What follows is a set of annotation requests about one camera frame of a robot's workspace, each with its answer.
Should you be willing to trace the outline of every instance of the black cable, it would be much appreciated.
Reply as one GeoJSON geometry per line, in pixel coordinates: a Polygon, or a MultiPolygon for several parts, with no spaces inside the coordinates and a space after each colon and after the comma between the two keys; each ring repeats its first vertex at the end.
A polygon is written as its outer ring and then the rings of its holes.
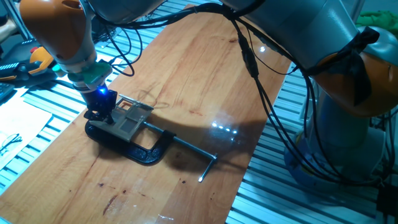
{"type": "MultiPolygon", "coordinates": [[[[126,55],[128,55],[128,54],[131,52],[132,44],[131,44],[131,39],[130,39],[130,37],[129,37],[129,34],[126,32],[126,30],[122,28],[122,31],[124,32],[124,35],[126,36],[127,40],[129,41],[129,50],[128,50],[126,53],[123,53],[123,55],[126,56],[126,55]]],[[[112,65],[113,62],[114,62],[118,57],[122,57],[122,55],[115,56],[114,58],[112,58],[112,60],[109,61],[109,63],[112,65]]]]}
{"type": "Polygon", "coordinates": [[[398,113],[398,109],[396,109],[393,113],[391,113],[390,116],[388,116],[386,118],[382,118],[381,121],[378,122],[374,127],[375,128],[381,128],[381,125],[383,124],[383,122],[385,122],[387,119],[393,118],[397,113],[398,113]]]}
{"type": "MultiPolygon", "coordinates": [[[[251,40],[250,30],[249,30],[249,28],[246,28],[246,29],[248,30],[251,48],[254,49],[254,48],[253,48],[253,42],[252,42],[252,40],[251,40]]],[[[275,73],[277,73],[277,74],[279,74],[279,75],[290,75],[291,73],[293,73],[293,72],[295,71],[295,70],[292,70],[292,71],[289,72],[289,73],[281,73],[281,72],[278,72],[278,71],[274,70],[273,68],[271,68],[270,66],[268,66],[266,63],[264,63],[264,62],[257,56],[257,54],[256,54],[254,51],[253,51],[253,53],[254,53],[254,56],[255,56],[263,65],[265,65],[269,70],[271,70],[271,71],[273,71],[273,72],[275,72],[275,73]]]]}
{"type": "Polygon", "coordinates": [[[246,28],[251,30],[251,32],[261,36],[268,43],[272,44],[272,46],[275,47],[275,49],[276,49],[276,51],[278,53],[280,53],[281,55],[283,55],[286,58],[288,58],[290,61],[292,61],[294,64],[296,64],[296,66],[298,66],[298,68],[301,68],[299,62],[295,58],[293,58],[285,49],[283,49],[281,46],[279,46],[277,43],[275,43],[271,38],[269,38],[268,36],[266,36],[265,34],[260,32],[257,28],[255,28],[254,26],[250,25],[249,23],[247,23],[246,21],[242,20],[241,18],[237,18],[236,20],[238,22],[242,23],[246,28]]]}
{"type": "Polygon", "coordinates": [[[304,128],[304,137],[307,138],[308,134],[307,134],[307,117],[308,117],[308,107],[310,104],[310,87],[308,85],[306,85],[307,87],[307,95],[305,97],[305,109],[304,109],[304,124],[303,124],[303,128],[304,128]]]}
{"type": "Polygon", "coordinates": [[[317,139],[317,142],[318,142],[318,146],[319,146],[319,148],[320,148],[320,150],[321,150],[321,152],[322,152],[322,155],[323,155],[323,157],[325,158],[325,160],[326,160],[326,162],[328,163],[328,165],[331,167],[331,169],[335,172],[335,174],[334,173],[332,173],[332,171],[329,171],[326,167],[324,167],[324,166],[322,166],[320,163],[319,163],[319,161],[318,161],[318,159],[314,156],[313,158],[314,158],[314,161],[317,163],[317,165],[319,166],[319,167],[321,167],[321,169],[323,169],[325,172],[327,172],[327,173],[329,173],[329,174],[331,174],[331,175],[334,175],[334,176],[338,176],[339,178],[341,178],[341,179],[344,179],[345,181],[352,181],[352,180],[349,180],[348,178],[346,178],[343,174],[341,174],[338,170],[337,170],[337,168],[333,165],[333,163],[329,160],[329,157],[327,156],[327,154],[326,154],[326,152],[325,152],[325,150],[324,150],[324,148],[323,148],[323,146],[322,146],[322,141],[321,141],[321,139],[320,139],[320,135],[319,135],[319,130],[318,130],[318,122],[317,122],[317,103],[315,102],[316,101],[316,98],[315,98],[315,92],[314,92],[314,90],[313,90],[313,87],[312,87],[312,83],[311,83],[311,81],[310,81],[310,78],[308,77],[308,76],[306,76],[306,75],[304,75],[304,80],[305,80],[305,83],[307,84],[307,89],[309,89],[309,93],[311,94],[311,99],[312,99],[312,114],[313,114],[313,127],[314,127],[314,130],[315,130],[315,137],[316,137],[316,139],[317,139]]]}
{"type": "MultiPolygon", "coordinates": [[[[265,97],[265,98],[267,99],[267,101],[269,101],[268,96],[267,96],[267,94],[265,93],[264,88],[262,87],[262,85],[261,85],[260,81],[258,80],[258,78],[254,78],[254,80],[256,81],[256,85],[257,85],[257,88],[258,88],[258,90],[259,90],[260,97],[261,97],[261,101],[262,101],[262,106],[264,107],[264,111],[266,112],[267,117],[269,118],[269,121],[271,122],[271,124],[272,124],[273,127],[275,128],[276,133],[278,134],[280,140],[284,143],[285,147],[286,147],[287,150],[291,153],[291,155],[294,157],[294,159],[295,159],[297,162],[299,162],[300,165],[301,165],[307,172],[309,172],[310,174],[314,175],[315,177],[318,177],[318,178],[320,178],[320,179],[327,180],[327,181],[333,181],[332,179],[330,179],[329,177],[325,176],[325,175],[322,174],[322,173],[320,173],[320,174],[315,173],[314,171],[317,170],[317,169],[316,169],[316,168],[307,160],[307,158],[305,158],[305,156],[296,148],[297,154],[305,161],[305,163],[306,163],[307,165],[305,166],[305,165],[302,164],[301,159],[299,159],[299,158],[297,157],[296,153],[294,153],[293,150],[290,148],[290,145],[289,145],[289,144],[286,142],[286,140],[283,138],[283,135],[280,133],[279,128],[277,128],[277,125],[275,124],[274,120],[272,119],[271,114],[270,114],[270,112],[269,112],[268,109],[267,109],[266,102],[265,102],[265,100],[264,100],[264,97],[265,97]]],[[[278,122],[279,119],[278,119],[277,116],[275,116],[274,111],[272,112],[272,114],[274,115],[275,120],[278,122]]]]}
{"type": "MultiPolygon", "coordinates": [[[[139,43],[140,43],[140,51],[139,51],[139,55],[137,56],[137,58],[136,59],[134,59],[134,61],[132,61],[132,62],[129,62],[129,63],[120,63],[120,64],[117,64],[117,65],[114,65],[114,66],[126,66],[126,65],[132,65],[132,64],[134,64],[134,63],[136,63],[140,58],[141,58],[141,56],[142,56],[142,51],[144,50],[144,46],[143,46],[143,43],[142,43],[142,38],[141,38],[141,35],[140,35],[140,33],[138,32],[138,30],[136,30],[136,33],[137,33],[137,35],[138,35],[138,39],[139,39],[139,43]]],[[[130,40],[130,37],[128,36],[128,39],[129,39],[129,45],[130,45],[130,49],[131,49],[131,40],[130,40]]]]}
{"type": "Polygon", "coordinates": [[[114,45],[114,47],[116,48],[116,50],[119,52],[120,56],[122,56],[122,58],[124,59],[124,61],[127,62],[127,64],[129,65],[130,69],[131,69],[131,74],[127,74],[124,73],[123,71],[121,71],[120,69],[116,68],[116,66],[112,65],[112,68],[115,69],[116,71],[120,72],[120,74],[123,74],[125,76],[128,77],[132,77],[134,76],[134,68],[132,67],[132,65],[129,63],[129,60],[126,58],[126,56],[123,54],[123,52],[120,50],[120,48],[118,47],[118,45],[115,43],[115,41],[113,40],[113,38],[111,37],[111,34],[109,33],[108,28],[106,27],[106,25],[104,25],[105,31],[109,36],[110,41],[112,42],[112,44],[114,45]]]}
{"type": "Polygon", "coordinates": [[[388,120],[389,120],[388,126],[389,126],[389,132],[390,132],[391,158],[389,158],[389,167],[388,167],[387,173],[385,174],[384,178],[387,178],[388,175],[392,172],[392,170],[394,168],[395,161],[396,161],[396,150],[395,150],[395,145],[394,145],[394,137],[392,135],[392,123],[391,123],[392,117],[393,117],[393,115],[390,112],[389,117],[388,117],[388,120]]]}

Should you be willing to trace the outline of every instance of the wood grain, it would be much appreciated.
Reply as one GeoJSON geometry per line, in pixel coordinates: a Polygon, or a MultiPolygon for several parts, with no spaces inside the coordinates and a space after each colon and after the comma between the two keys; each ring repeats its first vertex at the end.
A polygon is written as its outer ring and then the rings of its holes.
{"type": "MultiPolygon", "coordinates": [[[[286,58],[260,52],[257,39],[254,46],[270,66],[287,70],[286,58]]],[[[274,100],[284,77],[259,68],[274,100]]],[[[109,88],[153,106],[151,123],[217,152],[204,182],[202,156],[173,144],[158,164],[139,165],[89,139],[81,114],[0,197],[0,216],[12,223],[224,223],[266,122],[236,31],[220,15],[188,16],[166,27],[134,69],[109,88]]]]}

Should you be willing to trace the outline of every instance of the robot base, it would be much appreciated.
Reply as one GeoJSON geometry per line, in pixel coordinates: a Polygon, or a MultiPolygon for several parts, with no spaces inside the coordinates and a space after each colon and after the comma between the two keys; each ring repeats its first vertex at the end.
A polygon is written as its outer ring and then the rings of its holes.
{"type": "MultiPolygon", "coordinates": [[[[318,159],[321,166],[325,167],[328,170],[331,170],[331,168],[327,165],[325,158],[320,153],[314,152],[314,150],[310,148],[308,144],[308,139],[304,137],[302,132],[297,133],[296,139],[297,139],[296,146],[299,149],[299,151],[305,156],[305,158],[309,162],[311,162],[311,164],[315,168],[322,171],[325,175],[333,177],[330,174],[327,174],[325,171],[323,171],[321,167],[319,167],[318,164],[314,161],[313,157],[315,156],[318,159]]],[[[343,156],[344,159],[339,161],[339,162],[343,161],[343,163],[340,163],[339,164],[340,166],[336,165],[335,167],[345,177],[351,180],[355,181],[369,180],[371,174],[373,173],[373,171],[381,161],[384,149],[385,149],[384,133],[380,130],[369,128],[368,136],[363,142],[362,146],[356,149],[344,149],[345,151],[344,155],[341,154],[341,156],[343,156]]],[[[309,173],[305,168],[303,168],[302,166],[305,165],[300,165],[300,163],[297,162],[294,156],[286,148],[285,148],[284,160],[286,168],[290,172],[292,177],[298,183],[310,189],[319,192],[330,193],[346,188],[345,185],[336,184],[315,177],[314,175],[309,173]]]]}

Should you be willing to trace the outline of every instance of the slotted aluminum surface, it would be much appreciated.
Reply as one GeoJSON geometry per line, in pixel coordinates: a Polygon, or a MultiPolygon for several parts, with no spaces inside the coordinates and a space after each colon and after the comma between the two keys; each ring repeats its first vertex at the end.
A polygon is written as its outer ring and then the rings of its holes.
{"type": "MultiPolygon", "coordinates": [[[[154,16],[164,16],[183,9],[186,4],[203,4],[205,0],[169,0],[155,11],[154,16]]],[[[140,30],[146,47],[163,29],[140,30]]],[[[134,31],[127,31],[132,40],[132,52],[127,56],[134,60],[139,54],[139,40],[134,31]]],[[[116,37],[122,51],[128,50],[123,33],[116,37]]],[[[109,44],[97,46],[99,58],[119,55],[109,44]]],[[[113,72],[106,80],[109,85],[117,76],[113,72]]],[[[293,136],[302,128],[300,112],[306,96],[304,80],[299,72],[286,76],[275,101],[275,112],[288,133],[293,136]]],[[[53,114],[51,120],[37,137],[13,160],[0,170],[0,194],[3,193],[38,158],[48,145],[85,109],[86,105],[71,83],[63,78],[30,89],[25,102],[53,114]]],[[[256,146],[247,172],[226,223],[393,223],[394,218],[383,217],[376,211],[377,190],[341,192],[323,195],[311,192],[299,185],[285,169],[284,146],[268,121],[256,146]]]]}

